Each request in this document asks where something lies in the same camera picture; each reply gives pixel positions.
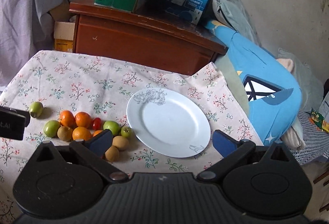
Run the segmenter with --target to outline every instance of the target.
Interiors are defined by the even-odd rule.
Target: brown wooden nightstand
[[[228,49],[202,26],[155,9],[133,14],[81,0],[70,4],[70,12],[77,14],[75,53],[192,75]]]

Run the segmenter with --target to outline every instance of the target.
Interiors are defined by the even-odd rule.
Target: cherry tomato
[[[100,130],[102,127],[102,120],[100,118],[95,118],[93,120],[93,130]]]

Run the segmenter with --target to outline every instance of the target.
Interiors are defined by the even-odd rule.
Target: tangerine
[[[75,118],[73,113],[70,111],[61,111],[60,113],[60,124],[62,126],[74,127],[75,126]]]
[[[75,115],[75,123],[77,124],[77,126],[89,128],[90,124],[92,123],[92,118],[88,113],[78,112]]]
[[[84,140],[89,140],[92,138],[92,135],[88,129],[85,127],[79,126],[76,129],[73,130],[72,133],[72,139],[77,140],[77,139],[84,139]]]
[[[100,132],[102,132],[102,130],[96,130],[94,133],[93,133],[93,137],[98,135]]]

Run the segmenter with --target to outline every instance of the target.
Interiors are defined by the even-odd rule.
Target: white oval plate
[[[194,156],[210,140],[209,122],[201,109],[182,94],[164,88],[136,92],[127,105],[127,120],[142,143],[169,157]]]

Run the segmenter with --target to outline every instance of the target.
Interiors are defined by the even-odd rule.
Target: wooden chair leg
[[[323,173],[321,176],[317,177],[315,180],[313,180],[313,183],[316,184],[319,181],[323,180],[326,176],[329,176],[329,171]]]
[[[329,203],[328,204],[326,204],[325,206],[323,206],[323,207],[321,207],[320,209],[319,209],[319,212],[321,213],[322,211],[325,211],[325,210],[329,210]]]

